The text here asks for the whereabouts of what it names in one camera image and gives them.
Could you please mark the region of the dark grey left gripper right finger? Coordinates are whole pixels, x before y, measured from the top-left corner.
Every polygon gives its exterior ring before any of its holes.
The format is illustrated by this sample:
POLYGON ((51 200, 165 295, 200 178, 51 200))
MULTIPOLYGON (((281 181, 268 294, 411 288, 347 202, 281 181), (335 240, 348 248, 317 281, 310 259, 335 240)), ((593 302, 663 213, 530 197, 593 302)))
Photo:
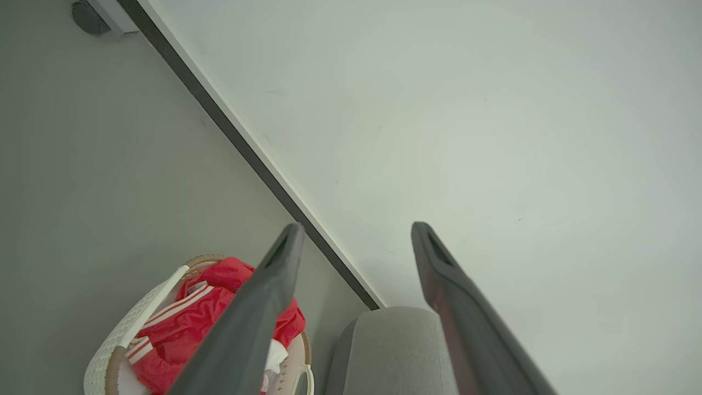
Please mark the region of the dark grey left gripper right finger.
POLYGON ((554 394, 481 290, 425 222, 411 227, 424 300, 439 315, 460 394, 554 394))

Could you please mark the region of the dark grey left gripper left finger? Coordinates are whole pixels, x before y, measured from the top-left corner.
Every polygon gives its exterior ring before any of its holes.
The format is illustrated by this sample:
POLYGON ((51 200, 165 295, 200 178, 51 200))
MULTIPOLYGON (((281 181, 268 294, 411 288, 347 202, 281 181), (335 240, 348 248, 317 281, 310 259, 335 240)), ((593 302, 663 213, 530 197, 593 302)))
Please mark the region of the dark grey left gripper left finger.
POLYGON ((259 394, 278 317, 290 307, 305 230, 287 225, 236 292, 169 390, 170 394, 259 394))

